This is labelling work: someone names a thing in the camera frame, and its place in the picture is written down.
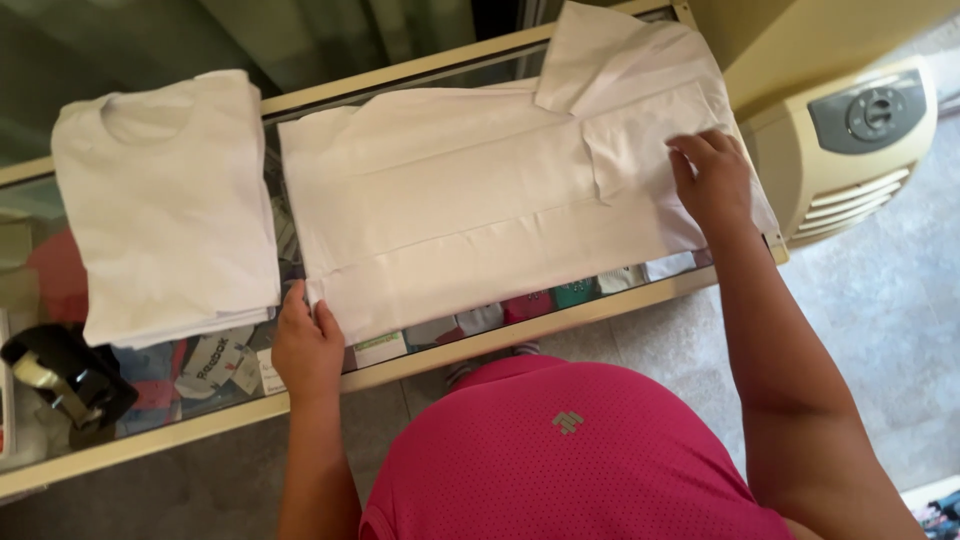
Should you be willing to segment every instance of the air vent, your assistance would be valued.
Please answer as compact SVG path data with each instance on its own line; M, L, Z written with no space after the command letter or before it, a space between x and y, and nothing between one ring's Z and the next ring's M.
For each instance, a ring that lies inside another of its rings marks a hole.
M856 225L893 199L908 176L910 169L897 169L862 184L816 195L792 239L838 232Z

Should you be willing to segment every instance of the air conditioner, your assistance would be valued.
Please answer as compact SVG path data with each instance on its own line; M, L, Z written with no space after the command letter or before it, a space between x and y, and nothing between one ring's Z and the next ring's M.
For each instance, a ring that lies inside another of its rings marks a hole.
M740 130L783 237L797 247L893 199L936 124L936 90L918 56L799 93Z

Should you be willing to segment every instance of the tile floor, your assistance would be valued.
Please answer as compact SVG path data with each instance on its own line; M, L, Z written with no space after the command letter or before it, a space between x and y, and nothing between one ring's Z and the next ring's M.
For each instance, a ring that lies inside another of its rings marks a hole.
M796 250L784 279L850 384L900 489L960 473L960 116L888 208ZM742 467L739 403L714 288L548 336L550 355L636 369L689 403ZM424 373L343 398L344 436L366 499L390 441L444 394ZM0 537L268 538L286 418L50 487L0 508Z

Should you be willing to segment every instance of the hand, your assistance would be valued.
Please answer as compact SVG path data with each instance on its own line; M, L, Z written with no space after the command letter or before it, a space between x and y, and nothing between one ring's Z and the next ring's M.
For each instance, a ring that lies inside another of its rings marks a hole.
M759 234L751 215L751 168L738 140L708 130L675 136L666 145L677 195L709 244L728 234Z
M314 310L314 325L303 303L303 287L303 280L297 280L283 299L272 352L274 367L290 393L291 408L338 404L344 335L323 300Z

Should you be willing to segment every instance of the pink athletic shirt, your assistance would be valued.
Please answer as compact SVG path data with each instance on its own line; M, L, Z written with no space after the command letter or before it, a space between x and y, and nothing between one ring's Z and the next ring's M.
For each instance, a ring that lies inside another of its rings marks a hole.
M478 369L390 448L360 538L791 539L677 396L552 356Z

